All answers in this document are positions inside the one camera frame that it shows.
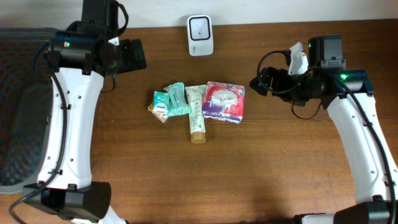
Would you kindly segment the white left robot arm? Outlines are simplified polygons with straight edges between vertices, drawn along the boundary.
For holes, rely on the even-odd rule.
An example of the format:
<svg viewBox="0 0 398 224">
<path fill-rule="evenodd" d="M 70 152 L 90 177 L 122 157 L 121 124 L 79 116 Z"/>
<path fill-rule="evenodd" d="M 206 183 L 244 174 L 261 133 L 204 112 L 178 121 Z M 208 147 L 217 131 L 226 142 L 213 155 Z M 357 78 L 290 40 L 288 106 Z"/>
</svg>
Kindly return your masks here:
<svg viewBox="0 0 398 224">
<path fill-rule="evenodd" d="M 126 25 L 118 19 L 126 15 L 116 0 L 85 1 L 81 19 L 40 49 L 53 85 L 49 138 L 20 203 L 73 223 L 123 222 L 110 204 L 111 185 L 92 179 L 90 147 L 104 79 L 147 66 L 142 42 L 120 39 Z"/>
</svg>

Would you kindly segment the green wipes pack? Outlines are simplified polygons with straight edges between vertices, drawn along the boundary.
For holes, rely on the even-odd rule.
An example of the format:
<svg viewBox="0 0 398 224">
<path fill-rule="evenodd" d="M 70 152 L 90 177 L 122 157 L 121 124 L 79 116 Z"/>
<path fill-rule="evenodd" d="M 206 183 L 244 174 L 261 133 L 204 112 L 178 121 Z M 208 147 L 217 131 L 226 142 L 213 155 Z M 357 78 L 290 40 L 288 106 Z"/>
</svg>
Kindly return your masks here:
<svg viewBox="0 0 398 224">
<path fill-rule="evenodd" d="M 182 82 L 171 84 L 164 88 L 170 97 L 169 116 L 181 116 L 191 113 L 191 108 L 185 99 L 185 85 Z"/>
</svg>

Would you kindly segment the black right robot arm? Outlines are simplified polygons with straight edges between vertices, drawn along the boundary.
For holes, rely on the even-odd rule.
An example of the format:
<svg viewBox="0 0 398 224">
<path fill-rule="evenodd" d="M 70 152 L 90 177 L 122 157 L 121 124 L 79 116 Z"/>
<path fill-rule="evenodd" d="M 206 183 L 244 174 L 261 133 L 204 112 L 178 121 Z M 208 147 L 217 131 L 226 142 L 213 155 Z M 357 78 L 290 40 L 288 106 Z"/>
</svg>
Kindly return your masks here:
<svg viewBox="0 0 398 224">
<path fill-rule="evenodd" d="M 340 35 L 311 38 L 282 51 L 287 68 L 257 66 L 250 87 L 291 106 L 313 99 L 340 135 L 354 182 L 356 203 L 333 214 L 306 213 L 293 223 L 396 223 L 397 166 L 376 112 L 374 89 L 364 70 L 349 70 Z"/>
</svg>

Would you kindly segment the white Pantene tube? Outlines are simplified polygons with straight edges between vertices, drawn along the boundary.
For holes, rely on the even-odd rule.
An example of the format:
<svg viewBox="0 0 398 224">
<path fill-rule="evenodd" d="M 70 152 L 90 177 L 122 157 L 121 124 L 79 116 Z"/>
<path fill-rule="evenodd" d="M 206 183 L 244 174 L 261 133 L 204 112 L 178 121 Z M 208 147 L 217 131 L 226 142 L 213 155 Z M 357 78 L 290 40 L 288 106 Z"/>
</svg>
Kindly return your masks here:
<svg viewBox="0 0 398 224">
<path fill-rule="evenodd" d="M 206 143 L 205 120 L 202 112 L 202 103 L 205 96 L 206 85 L 187 86 L 188 105 L 191 108 L 189 114 L 190 139 L 193 144 Z"/>
</svg>

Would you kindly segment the red purple tissue pack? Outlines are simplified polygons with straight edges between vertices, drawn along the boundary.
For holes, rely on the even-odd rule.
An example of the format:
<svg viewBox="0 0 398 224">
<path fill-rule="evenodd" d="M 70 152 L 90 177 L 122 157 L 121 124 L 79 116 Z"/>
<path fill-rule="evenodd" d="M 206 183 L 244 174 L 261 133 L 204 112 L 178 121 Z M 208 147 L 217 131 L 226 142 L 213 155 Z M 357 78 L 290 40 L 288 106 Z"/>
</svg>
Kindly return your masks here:
<svg viewBox="0 0 398 224">
<path fill-rule="evenodd" d="M 204 118 L 239 124 L 244 116 L 245 88 L 220 82 L 208 82 L 202 112 Z"/>
</svg>

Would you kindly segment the orange tissue pack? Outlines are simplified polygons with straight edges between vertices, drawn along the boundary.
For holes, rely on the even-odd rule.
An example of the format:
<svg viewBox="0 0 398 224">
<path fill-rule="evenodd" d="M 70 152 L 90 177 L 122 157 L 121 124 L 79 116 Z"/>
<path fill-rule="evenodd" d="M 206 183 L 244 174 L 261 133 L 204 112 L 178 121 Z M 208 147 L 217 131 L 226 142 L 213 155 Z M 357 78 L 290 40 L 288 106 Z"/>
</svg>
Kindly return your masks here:
<svg viewBox="0 0 398 224">
<path fill-rule="evenodd" d="M 160 120 L 162 123 L 165 123 L 168 120 L 168 115 L 167 114 L 162 114 L 162 113 L 155 113 L 153 112 L 153 103 L 151 103 L 148 107 L 147 110 L 150 111 L 158 120 Z"/>
</svg>

